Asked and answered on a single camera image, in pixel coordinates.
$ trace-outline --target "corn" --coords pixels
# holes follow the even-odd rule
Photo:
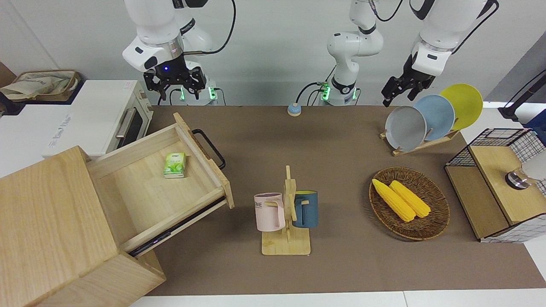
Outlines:
[[[372,179],[373,186],[376,188],[379,196],[389,205],[404,222],[413,221],[415,212],[410,206],[396,194],[390,187],[377,179]]]
[[[417,216],[426,217],[430,213],[430,207],[425,204],[415,193],[413,193],[409,188],[405,187],[399,181],[393,180],[389,186],[393,189],[396,194],[398,194],[406,203],[415,211]]]

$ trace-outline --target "oven handle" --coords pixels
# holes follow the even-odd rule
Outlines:
[[[133,122],[136,113],[136,108],[128,109],[125,112],[125,117],[121,122],[120,129],[116,133],[116,139],[124,139],[127,136],[127,132],[129,132],[129,127],[131,126],[131,122]]]

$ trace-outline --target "woven basket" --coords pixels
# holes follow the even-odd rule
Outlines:
[[[404,238],[422,241],[435,238],[446,230],[449,224],[449,205],[442,191],[425,175],[411,168],[389,167],[373,178],[386,185],[398,180],[431,209],[427,217],[415,217],[413,221],[406,223],[394,213],[370,183],[369,197],[373,212],[392,232]]]

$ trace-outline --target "brown table mat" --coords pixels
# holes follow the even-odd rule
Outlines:
[[[216,210],[155,249],[167,281],[150,295],[546,287],[524,245],[476,240],[443,169],[465,146],[462,136],[393,157],[378,137],[393,109],[304,107],[290,117],[286,107],[156,107],[149,133],[179,112],[218,147],[236,208]],[[260,253],[253,195],[282,192],[286,164],[298,189],[318,191],[310,256]],[[451,221],[438,238],[407,242],[377,222],[367,191],[390,166],[424,173],[446,195]]]

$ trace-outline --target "pink mug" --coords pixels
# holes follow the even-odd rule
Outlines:
[[[259,231],[271,232],[285,227],[284,204],[281,193],[254,195],[256,226]]]

